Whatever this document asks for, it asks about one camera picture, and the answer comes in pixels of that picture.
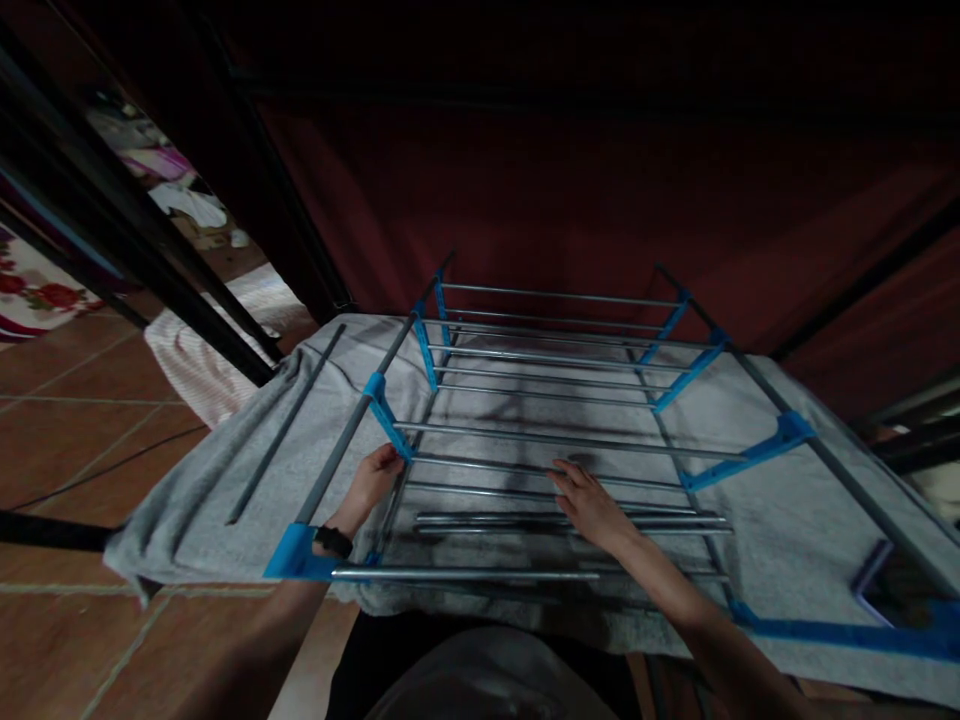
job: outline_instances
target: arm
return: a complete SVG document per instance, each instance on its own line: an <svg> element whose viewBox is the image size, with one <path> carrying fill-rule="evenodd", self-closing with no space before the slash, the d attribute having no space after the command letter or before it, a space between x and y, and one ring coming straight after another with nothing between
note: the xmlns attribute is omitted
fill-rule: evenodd
<svg viewBox="0 0 960 720"><path fill-rule="evenodd" d="M389 443L360 463L340 508L325 523L350 540L403 469ZM318 555L327 554L315 546ZM284 580L232 647L203 674L177 720L259 720L270 714L303 638L327 594L327 583Z"/></svg>
<svg viewBox="0 0 960 720"><path fill-rule="evenodd" d="M657 545L640 534L590 473L564 460L550 472L557 504L577 531L613 555L687 644L697 667L735 717L810 718L809 702Z"/></svg>

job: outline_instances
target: left hand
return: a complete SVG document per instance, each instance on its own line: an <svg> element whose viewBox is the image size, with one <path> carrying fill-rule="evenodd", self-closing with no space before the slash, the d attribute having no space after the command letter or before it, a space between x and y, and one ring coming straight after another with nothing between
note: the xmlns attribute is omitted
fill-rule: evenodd
<svg viewBox="0 0 960 720"><path fill-rule="evenodd" d="M357 474L340 504L340 509L326 522L351 540L370 516L393 481L403 470L403 457L390 443L381 445L360 461Z"/></svg>

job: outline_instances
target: right hand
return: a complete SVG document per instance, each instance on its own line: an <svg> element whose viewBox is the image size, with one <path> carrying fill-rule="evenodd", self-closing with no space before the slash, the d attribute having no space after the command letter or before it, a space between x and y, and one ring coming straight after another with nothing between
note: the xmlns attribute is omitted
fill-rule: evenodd
<svg viewBox="0 0 960 720"><path fill-rule="evenodd" d="M640 537L640 531L593 475L566 460L557 459L553 464L565 474L551 470L547 477L563 493L557 497L557 505L577 532L615 557L624 545Z"/></svg>

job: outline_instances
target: black cable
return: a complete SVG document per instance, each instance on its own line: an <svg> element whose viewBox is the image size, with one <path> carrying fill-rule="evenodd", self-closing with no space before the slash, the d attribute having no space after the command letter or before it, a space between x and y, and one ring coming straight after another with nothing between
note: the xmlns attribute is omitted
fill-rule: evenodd
<svg viewBox="0 0 960 720"><path fill-rule="evenodd" d="M103 475L106 475L108 472L111 472L111 471L113 471L113 470L116 470L116 469L117 469L118 467L120 467L121 465L126 465L126 464L127 464L128 462L130 462L131 460L136 460L136 459L137 459L138 457L140 457L141 455L143 455L143 454L145 454L145 453L148 453L148 452L150 452L151 450L154 450L154 449L160 447L161 445L165 445L165 444L168 443L168 442L171 442L171 441L173 441L173 440L177 440L177 439L179 439L179 438L182 438L182 437L184 437L185 435L190 435L191 433L195 433L195 432L197 432L198 430L206 430L206 429L207 429L207 426L206 426L206 425L199 425L199 426L197 426L197 427L195 427L195 428L190 428L189 430L184 430L184 431L181 432L181 433L177 433L176 435L171 435L171 436L168 437L168 438L164 438L164 439L161 440L160 442L155 442L153 445L150 445L149 447L145 447L143 450L140 450L140 451L138 451L138 452L135 452L135 453L134 453L133 455L131 455L130 457L124 458L123 460L121 460L121 461L118 462L118 463L114 463L113 465L111 465L111 466L108 467L108 468L104 468L103 470L100 470L100 471L98 471L98 472L95 472L93 475L88 475L88 476L85 477L85 478L81 478L80 480L77 480L75 483L70 483L70 484L67 485L66 487L62 487L62 488L60 488L59 490L56 490L56 491L54 491L54 492L52 492L52 493L48 493L47 495L41 495L40 497L34 498L33 500L27 500L26 502L20 503L20 504L17 505L16 507L10 508L7 512L16 512L17 510L23 510L23 508L25 508L25 507L30 507L31 505L36 505L37 503L41 503L41 502L43 502L44 500L49 500L50 498L56 497L57 495L62 495L63 493L68 492L69 490L73 490L74 488L80 487L81 485L84 485L84 484L90 482L91 480L96 480L98 477L101 477L101 476L103 476Z"/></svg>

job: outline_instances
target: grout line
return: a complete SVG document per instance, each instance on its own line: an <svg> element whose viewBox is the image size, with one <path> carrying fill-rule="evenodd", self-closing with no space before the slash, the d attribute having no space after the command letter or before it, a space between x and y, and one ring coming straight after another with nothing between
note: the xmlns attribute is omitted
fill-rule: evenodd
<svg viewBox="0 0 960 720"><path fill-rule="evenodd" d="M61 486L58 487L56 490L54 490L54 492L59 492L60 490L63 490L65 487L67 487L67 486L69 486L69 485L72 485L73 483L77 482L77 481L80 480L81 478L85 477L86 474L87 474L88 472L90 472L90 469L91 469L94 465L96 465L98 462L100 462L103 458L105 458L105 457L106 457L107 455L109 455L111 452L113 452L114 450L116 450L116 449L121 445L121 443L123 443L128 437L130 437L131 435L133 435L133 433L135 433L137 430L139 430L140 428L142 428L142 427L147 423L147 421L148 421L150 418L152 418L154 415L156 415L158 412L160 412L160 410L161 410L160 407L155 407L153 410L151 410L151 411L148 412L146 415L144 415L143 418L140 420L140 422L137 422L137 423L134 423L133 425L131 425L131 426L127 429L127 431L124 432L122 435L120 435L120 437L118 437L116 440L114 440L114 441L109 445L109 447L107 447L106 450L104 450L102 453L100 453L99 455L97 455L93 460L91 460L91 461L88 462L86 465L84 465L83 468L81 468L78 473L76 473L75 475L73 475L73 476L72 476L69 480L67 480L63 485L61 485ZM33 510L30 511L31 514L32 514L33 512L35 512L35 511L40 510L41 508L43 508L43 506L46 505L47 503L49 503L51 500L56 500L56 499L57 499L56 497L52 497L52 498L48 498L47 500L44 500L42 503L37 503L37 504L33 507Z"/></svg>
<svg viewBox="0 0 960 720"><path fill-rule="evenodd" d="M274 585L262 583L256 588L208 588L177 586L165 587L157 597L265 597L273 592ZM0 583L0 595L115 595L139 597L140 593L129 585L38 585Z"/></svg>
<svg viewBox="0 0 960 720"><path fill-rule="evenodd" d="M133 659L134 654L143 645L143 641L147 639L147 633L150 632L151 628L156 624L157 620L160 618L160 615L164 610L167 609L167 605L170 604L170 598L165 598L164 601L160 604L160 607L157 608L157 611L150 617L147 622L144 623L143 627L140 628L140 632L137 634L137 637L134 639L133 643L127 648L127 651L123 654L120 660L117 661L117 664L113 666L113 669L110 671L110 675L104 681L103 685L97 690L97 694L93 696L93 700L90 701L90 704L87 705L87 709L83 711L83 714L80 716L80 720L89 720L93 715L94 711L97 709L97 705L100 704L100 701L103 700L103 696L107 694L107 691L110 689L110 686L116 682L116 679L120 677L120 673L123 672L123 669L130 664L130 661Z"/></svg>
<svg viewBox="0 0 960 720"><path fill-rule="evenodd" d="M44 383L40 383L37 387L33 388L33 390L31 390L30 392L31 392L31 393L35 393L35 392L37 392L38 390L43 390L43 388L45 388L47 385L52 385L53 383L55 383L55 382L56 382L57 380L59 380L60 378L66 377L67 375L69 375L70 373L72 373L74 370L77 370L77 369L83 367L83 366L86 365L87 363L93 362L94 360L96 360L98 357L100 357L100 356L103 355L104 353L109 352L110 350L113 350L115 347L117 347L117 346L120 345L121 343L124 343L124 342L126 342L127 340L129 340L130 338L132 338L134 335L139 334L139 332L140 332L139 330L137 330L136 328L133 328L129 333L127 333L126 335L124 335L123 337L121 337L121 338L120 338L119 340L117 340L116 342L110 343L109 345L107 345L107 347L105 347L105 348L103 348L103 349L101 349L101 350L98 350L98 351L95 352L93 355L89 356L86 360L81 360L80 362L78 362L76 365L74 365L74 366L73 366L72 368L70 368L69 370L64 370L64 371L63 371L62 373L60 373L59 375L50 378L49 380L47 380L47 381L44 382Z"/></svg>
<svg viewBox="0 0 960 720"><path fill-rule="evenodd" d="M108 398L61 398L45 395L0 395L0 400L37 400L41 402L86 402L104 405L186 405L182 400L113 400Z"/></svg>

